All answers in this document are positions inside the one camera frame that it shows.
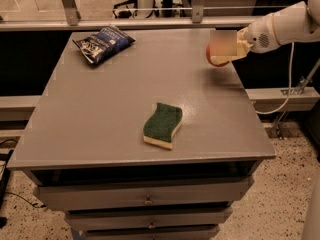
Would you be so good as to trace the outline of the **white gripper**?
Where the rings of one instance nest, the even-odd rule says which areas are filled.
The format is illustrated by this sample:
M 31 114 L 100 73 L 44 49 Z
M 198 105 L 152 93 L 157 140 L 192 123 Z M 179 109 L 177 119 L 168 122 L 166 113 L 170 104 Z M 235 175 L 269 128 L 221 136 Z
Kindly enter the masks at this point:
M 210 52 L 209 61 L 214 66 L 223 66 L 229 62 L 245 58 L 248 51 L 262 54 L 280 47 L 274 32 L 273 13 L 259 18 L 237 32 L 237 51 L 234 54 L 218 55 Z

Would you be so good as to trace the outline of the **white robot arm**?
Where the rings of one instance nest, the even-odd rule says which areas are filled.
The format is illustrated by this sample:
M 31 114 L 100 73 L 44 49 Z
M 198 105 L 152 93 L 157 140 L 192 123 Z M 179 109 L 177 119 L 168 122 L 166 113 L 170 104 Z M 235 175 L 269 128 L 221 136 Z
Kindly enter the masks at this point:
M 247 27 L 230 32 L 232 39 L 213 30 L 206 56 L 210 64 L 224 66 L 245 58 L 249 52 L 267 53 L 292 43 L 320 40 L 320 0 L 301 1 L 280 11 L 269 13 Z

